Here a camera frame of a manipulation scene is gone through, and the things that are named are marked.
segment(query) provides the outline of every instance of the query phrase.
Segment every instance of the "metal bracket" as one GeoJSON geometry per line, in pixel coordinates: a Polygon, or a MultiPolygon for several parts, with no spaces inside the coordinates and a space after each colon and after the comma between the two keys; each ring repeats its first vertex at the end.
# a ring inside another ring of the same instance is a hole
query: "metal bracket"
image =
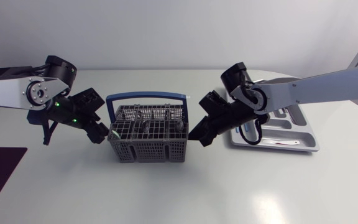
{"type": "Polygon", "coordinates": [[[65,83],[57,78],[33,76],[0,80],[0,106],[25,110],[42,110],[46,107],[45,103],[49,99],[52,99],[67,87],[65,83]]]}
{"type": "Polygon", "coordinates": [[[242,90],[240,86],[237,86],[230,94],[254,110],[262,109],[264,105],[264,98],[262,94],[255,90],[246,90],[246,92],[248,92],[249,95],[256,97],[258,99],[258,102],[255,104],[251,102],[248,98],[246,98],[244,94],[242,94],[242,90]]]}

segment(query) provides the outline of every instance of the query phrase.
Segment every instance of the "black cable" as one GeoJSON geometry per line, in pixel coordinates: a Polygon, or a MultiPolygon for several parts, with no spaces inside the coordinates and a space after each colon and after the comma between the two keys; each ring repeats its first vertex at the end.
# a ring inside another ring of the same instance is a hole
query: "black cable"
{"type": "Polygon", "coordinates": [[[258,119],[256,119],[255,120],[255,128],[256,128],[256,131],[258,132],[258,140],[256,140],[256,141],[250,141],[250,140],[248,140],[247,138],[246,138],[246,136],[244,135],[244,133],[242,132],[242,128],[241,128],[241,126],[239,126],[239,131],[240,131],[240,135],[241,135],[241,137],[243,138],[243,140],[246,142],[246,143],[248,143],[248,144],[250,144],[250,145],[257,145],[257,144],[259,144],[260,143],[260,141],[262,140],[262,127],[261,127],[261,123],[260,123],[260,119],[258,118],[258,119]]]}
{"type": "Polygon", "coordinates": [[[26,69],[14,72],[12,75],[20,75],[25,72],[35,72],[35,71],[43,70],[43,69],[46,69],[47,67],[49,67],[49,65],[50,64],[45,64],[45,65],[41,65],[41,66],[34,67],[34,68],[26,68],[26,69]]]}

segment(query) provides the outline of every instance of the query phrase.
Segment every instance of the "dishwasher cutlery basket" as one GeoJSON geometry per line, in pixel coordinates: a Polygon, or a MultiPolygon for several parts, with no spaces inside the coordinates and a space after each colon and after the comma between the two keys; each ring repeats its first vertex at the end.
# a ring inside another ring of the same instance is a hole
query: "dishwasher cutlery basket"
{"type": "Polygon", "coordinates": [[[108,141],[120,162],[184,162],[188,139],[186,95],[138,91],[106,98],[111,125],[108,141]],[[122,105],[114,114],[112,102],[129,98],[182,100],[181,105],[122,105]]]}

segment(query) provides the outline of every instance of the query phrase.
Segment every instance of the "cable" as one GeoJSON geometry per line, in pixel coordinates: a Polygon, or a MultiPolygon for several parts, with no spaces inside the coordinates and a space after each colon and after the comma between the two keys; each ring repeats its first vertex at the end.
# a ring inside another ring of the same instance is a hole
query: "cable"
{"type": "Polygon", "coordinates": [[[240,135],[241,135],[241,137],[243,138],[243,140],[244,140],[246,143],[248,143],[248,144],[250,144],[250,145],[253,145],[253,146],[259,144],[260,141],[262,140],[262,127],[261,127],[261,123],[260,123],[259,119],[256,119],[256,120],[255,120],[255,128],[256,128],[256,130],[257,130],[257,132],[258,132],[258,140],[256,140],[256,141],[250,141],[250,140],[248,140],[248,139],[246,138],[246,136],[245,136],[244,133],[242,132],[241,126],[239,126],[240,135]]]}
{"type": "Polygon", "coordinates": [[[26,69],[14,72],[12,75],[20,75],[21,73],[25,73],[25,72],[35,72],[38,70],[46,69],[47,67],[49,67],[49,64],[41,65],[39,67],[34,67],[34,68],[26,68],[26,69]]]}
{"type": "Polygon", "coordinates": [[[267,114],[257,116],[257,119],[255,120],[255,128],[256,128],[256,131],[258,132],[258,140],[256,140],[256,141],[248,140],[246,138],[246,136],[244,135],[244,133],[242,132],[241,126],[239,126],[240,135],[243,138],[243,140],[246,143],[253,145],[253,146],[256,144],[259,144],[260,141],[262,140],[262,124],[266,123],[268,119],[269,119],[269,116],[267,114]]]}

